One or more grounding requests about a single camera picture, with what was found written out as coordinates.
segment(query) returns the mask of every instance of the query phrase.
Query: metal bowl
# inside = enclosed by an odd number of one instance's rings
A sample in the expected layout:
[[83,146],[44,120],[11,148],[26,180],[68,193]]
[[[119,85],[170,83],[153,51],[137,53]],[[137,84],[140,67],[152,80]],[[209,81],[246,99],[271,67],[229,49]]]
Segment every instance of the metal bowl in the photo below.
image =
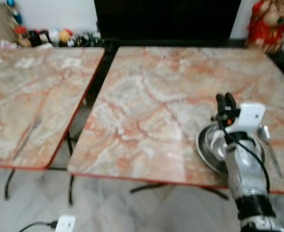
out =
[[[254,136],[249,135],[253,139],[257,154],[260,155],[262,162],[267,163],[267,150],[263,142]],[[219,129],[217,124],[209,125],[198,134],[196,138],[196,147],[202,160],[213,170],[228,174],[225,165],[227,144],[224,140],[224,132]]]

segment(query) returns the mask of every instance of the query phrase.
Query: black cable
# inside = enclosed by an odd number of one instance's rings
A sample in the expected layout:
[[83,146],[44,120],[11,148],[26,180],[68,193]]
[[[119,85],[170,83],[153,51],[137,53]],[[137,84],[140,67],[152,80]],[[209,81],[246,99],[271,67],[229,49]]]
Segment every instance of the black cable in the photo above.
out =
[[233,140],[236,144],[240,145],[241,147],[243,147],[247,152],[249,152],[255,159],[256,161],[260,164],[261,168],[262,168],[262,171],[264,173],[264,176],[266,178],[266,184],[267,184],[267,193],[269,194],[269,175],[268,175],[268,172],[264,166],[264,164],[261,162],[261,160],[259,159],[259,157],[254,153],[252,152],[250,149],[248,149],[246,146],[244,146],[243,144],[241,144],[236,138],[234,138],[232,135],[230,135],[224,128],[224,126],[222,125],[221,121],[220,120],[217,120],[218,121],[218,124],[219,124],[219,127],[220,129],[223,130],[225,136],[229,137],[231,140]]
[[38,226],[38,225],[42,225],[42,226],[50,226],[50,228],[52,229],[55,229],[56,226],[57,226],[57,223],[58,221],[52,221],[50,223],[48,222],[43,222],[43,221],[37,221],[37,222],[34,222],[34,223],[31,223],[30,225],[24,227],[23,229],[21,229],[19,232],[23,232],[25,231],[26,229],[32,227],[32,226]]

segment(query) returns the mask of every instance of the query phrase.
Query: marble tabletop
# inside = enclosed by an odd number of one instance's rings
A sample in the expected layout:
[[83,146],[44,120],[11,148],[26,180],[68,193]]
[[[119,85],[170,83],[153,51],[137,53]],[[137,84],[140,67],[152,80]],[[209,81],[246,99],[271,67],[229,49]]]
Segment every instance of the marble tabletop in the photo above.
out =
[[49,166],[103,53],[102,48],[0,51],[0,167]]
[[[226,187],[199,157],[195,138],[217,112],[215,96],[267,105],[263,123],[284,173],[284,75],[262,52],[122,47],[69,162],[75,175]],[[271,191],[284,178],[267,166]]]

